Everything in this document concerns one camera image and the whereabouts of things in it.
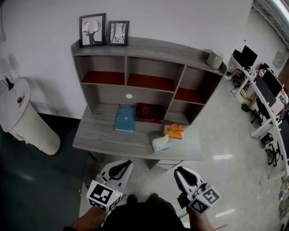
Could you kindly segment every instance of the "black office chair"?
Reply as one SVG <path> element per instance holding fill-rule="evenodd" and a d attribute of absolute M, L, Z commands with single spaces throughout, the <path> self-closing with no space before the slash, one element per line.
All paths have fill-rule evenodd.
<path fill-rule="evenodd" d="M 276 151 L 275 151 L 275 149 L 271 143 L 269 144 L 269 147 L 272 147 L 272 150 L 271 149 L 265 150 L 266 152 L 270 152 L 272 154 L 272 160 L 271 160 L 271 162 L 268 161 L 268 165 L 271 165 L 273 163 L 273 161 L 275 160 L 275 164 L 273 165 L 274 167 L 277 166 L 277 161 L 279 160 L 280 156 L 281 156 L 281 159 L 283 160 L 283 156 L 281 155 L 281 152 L 280 152 L 279 142 L 277 142 L 277 145 L 278 145 L 278 148 L 276 149 Z"/>
<path fill-rule="evenodd" d="M 259 98 L 256 99 L 256 103 L 259 108 L 259 111 L 256 111 L 255 109 L 254 110 L 250 109 L 250 112 L 252 112 L 255 115 L 255 118 L 251 121 L 251 124 L 254 123 L 254 121 L 257 119 L 259 122 L 259 125 L 261 126 L 263 122 L 263 117 L 265 116 L 266 119 L 270 119 L 270 115 L 265 105 L 261 102 Z"/>

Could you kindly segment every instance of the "computer monitor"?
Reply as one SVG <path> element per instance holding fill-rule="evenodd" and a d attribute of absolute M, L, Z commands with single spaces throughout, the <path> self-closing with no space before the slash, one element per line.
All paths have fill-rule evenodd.
<path fill-rule="evenodd" d="M 254 62 L 258 57 L 258 55 L 256 55 L 256 53 L 247 46 L 244 46 L 244 49 L 241 54 L 244 61 L 248 62 L 249 67 L 252 67 L 254 65 Z"/>
<path fill-rule="evenodd" d="M 269 70 L 265 72 L 262 79 L 267 84 L 268 88 L 271 90 L 274 97 L 277 97 L 277 95 L 282 90 L 282 86 L 279 83 L 278 79 L 276 79 L 276 77 Z"/>

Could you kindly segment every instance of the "dark red book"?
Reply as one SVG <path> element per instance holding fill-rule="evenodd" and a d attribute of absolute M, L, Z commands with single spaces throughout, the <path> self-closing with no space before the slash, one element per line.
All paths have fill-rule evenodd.
<path fill-rule="evenodd" d="M 164 108 L 162 105 L 137 103 L 135 120 L 139 122 L 162 124 Z"/>

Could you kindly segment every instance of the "framed picture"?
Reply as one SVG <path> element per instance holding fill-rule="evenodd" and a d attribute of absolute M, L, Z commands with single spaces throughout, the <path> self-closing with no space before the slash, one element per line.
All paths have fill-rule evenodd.
<path fill-rule="evenodd" d="M 107 33 L 108 46 L 127 46 L 128 25 L 130 21 L 109 21 Z"/>
<path fill-rule="evenodd" d="M 79 17 L 80 47 L 104 46 L 105 14 Z"/>

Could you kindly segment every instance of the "blue book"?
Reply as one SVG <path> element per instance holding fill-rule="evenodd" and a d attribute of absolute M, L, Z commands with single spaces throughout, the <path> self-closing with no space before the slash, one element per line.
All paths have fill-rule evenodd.
<path fill-rule="evenodd" d="M 133 132 L 135 130 L 135 108 L 119 107 L 114 129 Z"/>

